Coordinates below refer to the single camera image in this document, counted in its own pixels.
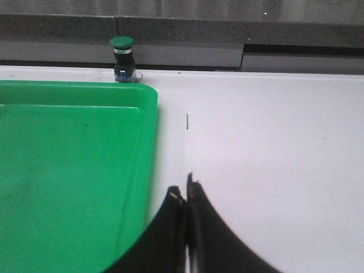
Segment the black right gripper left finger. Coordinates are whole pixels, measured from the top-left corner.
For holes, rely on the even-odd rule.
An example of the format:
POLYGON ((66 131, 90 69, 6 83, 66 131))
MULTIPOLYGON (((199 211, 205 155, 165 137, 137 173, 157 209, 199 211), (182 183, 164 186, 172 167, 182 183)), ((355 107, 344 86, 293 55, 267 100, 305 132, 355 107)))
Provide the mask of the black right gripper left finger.
POLYGON ((106 272, 185 272, 187 203, 170 186, 138 240, 106 272))

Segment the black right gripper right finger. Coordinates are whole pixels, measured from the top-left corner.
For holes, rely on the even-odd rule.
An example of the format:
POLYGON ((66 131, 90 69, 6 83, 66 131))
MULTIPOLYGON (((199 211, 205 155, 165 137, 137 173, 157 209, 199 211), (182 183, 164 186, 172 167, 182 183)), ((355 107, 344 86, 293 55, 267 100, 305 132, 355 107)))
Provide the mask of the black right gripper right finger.
POLYGON ((192 173, 187 178, 187 205, 190 272, 279 272, 234 234, 192 173))

